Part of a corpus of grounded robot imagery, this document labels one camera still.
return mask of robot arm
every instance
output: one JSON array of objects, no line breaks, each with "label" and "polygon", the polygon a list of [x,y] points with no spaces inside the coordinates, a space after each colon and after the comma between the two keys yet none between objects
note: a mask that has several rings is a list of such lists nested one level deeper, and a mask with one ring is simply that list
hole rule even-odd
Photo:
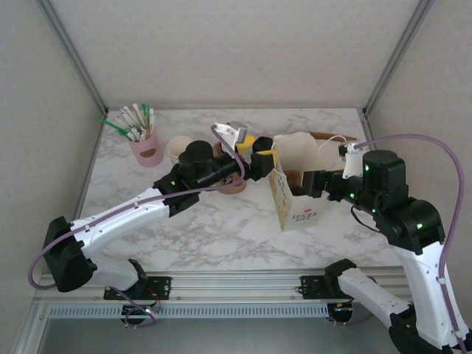
[{"label": "robot arm", "polygon": [[68,223],[60,217],[49,224],[44,247],[67,232],[74,233],[44,254],[59,291],[95,284],[120,289],[132,299],[139,297],[148,283],[146,273],[135,260],[102,256],[100,251],[106,245],[149,221],[183,212],[198,202],[199,192],[217,189],[209,186],[233,173],[258,180],[274,168],[272,155],[262,153],[270,150],[271,139],[259,138],[253,144],[251,164],[247,164],[235,152],[235,145],[246,136],[245,126],[216,124],[213,131],[221,138],[225,153],[213,157],[209,143],[193,142],[179,156],[170,173],[142,194],[90,218]]},{"label": "robot arm", "polygon": [[[327,267],[325,279],[330,288],[352,296],[373,312],[389,328],[401,353],[443,353],[458,342],[438,273],[445,239],[439,213],[427,201],[409,197],[405,163],[395,153],[374,150],[363,155],[352,145],[340,147],[347,159],[344,171],[305,173],[303,190],[314,198],[325,191],[328,200],[347,201],[373,217],[403,266],[414,305],[390,295],[348,260]],[[362,169],[351,158],[362,160]],[[457,307],[447,269],[444,282],[460,336],[467,350],[472,350],[472,338]]]}]

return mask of paper cup stack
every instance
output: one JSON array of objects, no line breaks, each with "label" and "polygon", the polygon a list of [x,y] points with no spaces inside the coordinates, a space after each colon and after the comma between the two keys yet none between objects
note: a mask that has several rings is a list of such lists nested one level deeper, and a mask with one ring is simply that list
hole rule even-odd
[{"label": "paper cup stack", "polygon": [[188,136],[176,136],[169,141],[167,152],[169,153],[172,165],[178,164],[178,156],[185,151],[191,142],[193,142],[193,139]]}]

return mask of paper cup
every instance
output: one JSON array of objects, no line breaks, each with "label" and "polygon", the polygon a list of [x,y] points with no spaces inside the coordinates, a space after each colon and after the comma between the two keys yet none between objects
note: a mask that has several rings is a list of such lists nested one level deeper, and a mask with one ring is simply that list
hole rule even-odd
[{"label": "paper cup", "polygon": [[157,166],[164,158],[164,152],[157,139],[156,131],[143,142],[128,142],[128,144],[131,146],[138,164],[143,167]]},{"label": "paper cup", "polygon": [[178,156],[185,151],[188,144],[193,142],[192,138],[188,136],[176,136],[167,144],[167,152],[169,153],[170,162],[178,164]]}]

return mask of marble countertop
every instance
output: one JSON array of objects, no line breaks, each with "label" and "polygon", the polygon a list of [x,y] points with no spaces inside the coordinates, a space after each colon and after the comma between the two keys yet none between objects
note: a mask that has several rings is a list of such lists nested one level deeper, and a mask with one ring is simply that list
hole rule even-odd
[{"label": "marble countertop", "polygon": [[[156,117],[163,147],[178,135],[213,143],[211,124],[232,120],[248,125],[255,136],[319,131],[364,140],[354,108],[157,111]],[[126,140],[105,126],[82,216],[140,194],[171,167],[167,153],[159,166],[140,167]],[[372,225],[368,216],[361,219]],[[386,238],[357,224],[345,202],[333,202],[315,227],[281,232],[267,178],[248,181],[237,195],[202,193],[200,203],[187,211],[149,223],[103,253],[137,259],[146,271],[323,268],[345,257],[358,266],[400,265]]]}]

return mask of pink cup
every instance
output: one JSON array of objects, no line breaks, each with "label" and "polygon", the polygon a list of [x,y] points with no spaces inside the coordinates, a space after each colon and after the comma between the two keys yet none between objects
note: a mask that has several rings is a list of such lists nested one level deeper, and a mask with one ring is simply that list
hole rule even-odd
[{"label": "pink cup", "polygon": [[131,146],[138,164],[143,167],[157,166],[164,158],[159,140],[157,139],[156,131],[154,131],[149,139],[143,142],[128,142]]}]

